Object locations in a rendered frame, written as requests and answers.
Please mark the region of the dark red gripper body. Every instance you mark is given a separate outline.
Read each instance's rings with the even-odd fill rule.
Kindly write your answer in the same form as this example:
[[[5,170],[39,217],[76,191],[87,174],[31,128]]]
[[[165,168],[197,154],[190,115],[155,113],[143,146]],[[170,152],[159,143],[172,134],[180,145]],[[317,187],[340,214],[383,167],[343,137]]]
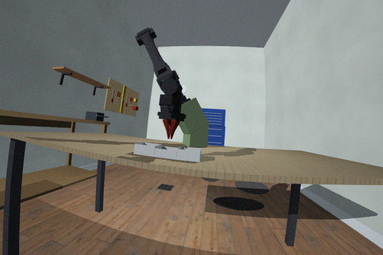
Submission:
[[[158,112],[159,119],[168,119],[168,120],[178,120],[178,121],[184,121],[184,118],[186,119],[186,115],[184,113],[162,113]]]

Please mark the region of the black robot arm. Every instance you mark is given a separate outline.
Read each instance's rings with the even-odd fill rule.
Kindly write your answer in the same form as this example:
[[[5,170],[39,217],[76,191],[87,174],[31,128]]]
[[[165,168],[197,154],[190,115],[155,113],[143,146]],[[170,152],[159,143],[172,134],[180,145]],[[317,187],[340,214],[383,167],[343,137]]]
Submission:
[[[181,105],[191,100],[182,93],[182,86],[176,71],[162,59],[154,44],[156,34],[152,28],[146,28],[135,36],[139,46],[145,45],[154,66],[156,81],[164,94],[160,94],[160,110],[163,113],[181,113]]]

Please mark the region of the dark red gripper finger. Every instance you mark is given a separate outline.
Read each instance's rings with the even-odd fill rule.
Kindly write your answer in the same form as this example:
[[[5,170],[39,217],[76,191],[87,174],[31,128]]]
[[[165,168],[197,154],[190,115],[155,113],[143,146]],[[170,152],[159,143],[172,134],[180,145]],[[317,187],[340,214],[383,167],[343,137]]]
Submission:
[[[163,119],[163,123],[164,123],[165,129],[167,131],[167,137],[169,139],[170,138],[170,129],[171,129],[171,120]]]
[[[171,132],[170,132],[170,139],[173,138],[173,135],[175,133],[175,130],[177,129],[180,121],[178,120],[171,120]]]

